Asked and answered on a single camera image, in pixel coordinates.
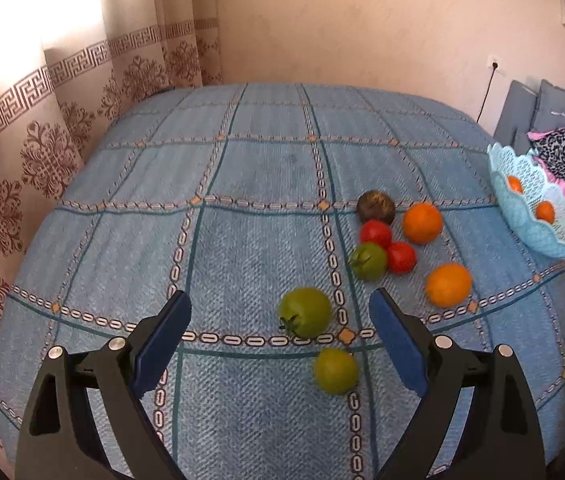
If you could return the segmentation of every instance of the tomato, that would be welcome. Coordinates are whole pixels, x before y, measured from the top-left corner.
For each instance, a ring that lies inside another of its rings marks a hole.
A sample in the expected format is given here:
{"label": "tomato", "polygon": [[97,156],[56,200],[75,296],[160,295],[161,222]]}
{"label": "tomato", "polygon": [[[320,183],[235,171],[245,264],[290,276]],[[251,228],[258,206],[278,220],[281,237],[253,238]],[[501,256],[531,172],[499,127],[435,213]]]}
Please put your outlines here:
{"label": "tomato", "polygon": [[389,272],[405,274],[414,268],[416,261],[416,251],[406,242],[393,242],[387,248],[387,268]]}
{"label": "tomato", "polygon": [[280,300],[280,328],[301,339],[312,339],[323,332],[331,319],[327,295],[312,287],[294,288]]}
{"label": "tomato", "polygon": [[359,280],[375,282],[387,270],[387,253],[373,242],[360,244],[349,257],[349,266]]}
{"label": "tomato", "polygon": [[382,248],[391,243],[391,227],[380,220],[369,220],[361,227],[361,243],[373,242]]}
{"label": "tomato", "polygon": [[323,348],[314,361],[314,379],[321,390],[344,395],[358,383],[358,363],[339,348]]}
{"label": "tomato", "polygon": [[376,219],[391,225],[396,216],[396,204],[387,193],[372,189],[360,196],[356,203],[356,213],[362,224]]}

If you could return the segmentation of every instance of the wall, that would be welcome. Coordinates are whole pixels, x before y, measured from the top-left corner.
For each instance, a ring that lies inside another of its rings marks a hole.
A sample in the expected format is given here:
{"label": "wall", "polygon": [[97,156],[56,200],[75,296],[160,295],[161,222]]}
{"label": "wall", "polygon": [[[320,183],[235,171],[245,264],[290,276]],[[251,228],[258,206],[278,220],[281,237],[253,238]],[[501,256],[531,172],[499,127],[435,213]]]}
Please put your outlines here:
{"label": "wall", "polygon": [[224,81],[351,84],[431,97],[493,133],[512,78],[565,88],[562,0],[218,0]]}

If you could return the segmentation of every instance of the checkered pattern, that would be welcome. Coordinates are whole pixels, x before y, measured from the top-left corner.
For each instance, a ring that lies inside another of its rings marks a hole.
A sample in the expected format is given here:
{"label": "checkered pattern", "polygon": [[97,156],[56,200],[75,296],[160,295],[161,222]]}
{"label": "checkered pattern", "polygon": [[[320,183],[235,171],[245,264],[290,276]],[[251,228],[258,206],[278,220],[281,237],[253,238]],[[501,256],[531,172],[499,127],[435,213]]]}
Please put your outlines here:
{"label": "checkered pattern", "polygon": [[[142,400],[188,478],[372,478],[418,399],[373,329],[369,293],[466,348],[511,345],[536,401],[547,459],[565,442],[565,262],[528,250],[489,184],[489,137],[465,114],[415,96],[250,84],[156,95],[120,118],[43,222],[5,305],[0,430],[14,459],[40,360],[53,344],[99,348],[189,293],[192,322],[155,392]],[[445,227],[406,276],[352,277],[355,201],[382,189],[433,201]],[[423,294],[450,261],[474,275],[464,304]],[[334,318],[316,341],[278,329],[285,291],[315,286]],[[347,396],[312,380],[321,348],[349,348],[361,376]],[[453,457],[469,392],[434,470]],[[92,398],[105,449],[126,471]]]}

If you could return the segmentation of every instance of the blue gripper pad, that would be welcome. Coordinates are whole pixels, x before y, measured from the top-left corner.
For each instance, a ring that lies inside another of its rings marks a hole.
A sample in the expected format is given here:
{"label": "blue gripper pad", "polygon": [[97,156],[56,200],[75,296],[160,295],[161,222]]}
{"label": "blue gripper pad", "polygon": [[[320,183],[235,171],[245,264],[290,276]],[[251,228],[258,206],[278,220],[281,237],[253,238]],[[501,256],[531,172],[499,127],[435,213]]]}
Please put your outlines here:
{"label": "blue gripper pad", "polygon": [[406,388],[415,391],[418,397],[424,397],[429,389],[425,358],[379,290],[371,293],[369,314],[400,380]]}
{"label": "blue gripper pad", "polygon": [[172,297],[170,302],[166,316],[156,325],[136,356],[135,374],[130,386],[138,399],[156,387],[192,320],[192,303],[188,295],[182,293],[177,298]]}

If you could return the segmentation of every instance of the light blue plastic basket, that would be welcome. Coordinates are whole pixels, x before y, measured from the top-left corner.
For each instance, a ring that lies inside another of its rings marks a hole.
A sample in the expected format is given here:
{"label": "light blue plastic basket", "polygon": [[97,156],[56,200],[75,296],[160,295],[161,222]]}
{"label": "light blue plastic basket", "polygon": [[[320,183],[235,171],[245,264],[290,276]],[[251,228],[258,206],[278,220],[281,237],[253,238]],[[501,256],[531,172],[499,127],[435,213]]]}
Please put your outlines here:
{"label": "light blue plastic basket", "polygon": [[[565,258],[565,196],[560,187],[547,180],[531,156],[517,156],[510,146],[498,142],[487,149],[491,185],[498,205],[512,231],[530,249],[546,256]],[[523,194],[512,190],[507,177],[513,175],[523,185]],[[551,202],[556,211],[552,224],[534,214],[539,202]]]}

